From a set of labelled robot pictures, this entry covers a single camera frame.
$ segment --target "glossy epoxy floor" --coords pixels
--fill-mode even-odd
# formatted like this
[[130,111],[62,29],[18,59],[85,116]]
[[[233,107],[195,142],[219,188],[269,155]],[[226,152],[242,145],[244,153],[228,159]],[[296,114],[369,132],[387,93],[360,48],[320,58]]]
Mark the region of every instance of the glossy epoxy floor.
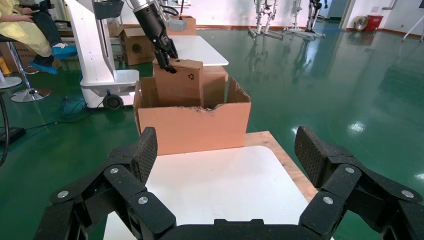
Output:
[[[416,38],[401,44],[401,36],[384,32],[339,32],[337,24],[318,28],[324,40],[288,35],[283,41],[259,37],[253,42],[246,31],[230,30],[198,34],[230,62],[226,70],[250,95],[249,132],[270,131],[298,163],[295,131],[308,125],[366,167],[424,195],[424,45]],[[136,68],[142,76],[152,74],[150,64]],[[66,62],[63,69],[59,76],[31,76],[35,87],[53,89],[44,100],[14,103],[9,97],[17,89],[3,92],[12,126],[57,121],[65,96],[82,97],[78,62]],[[0,168],[0,238],[32,239],[54,190],[94,170],[113,148],[137,137],[130,107],[29,130]],[[102,239],[104,226],[90,239]],[[346,214],[334,237],[378,239],[353,213]]]

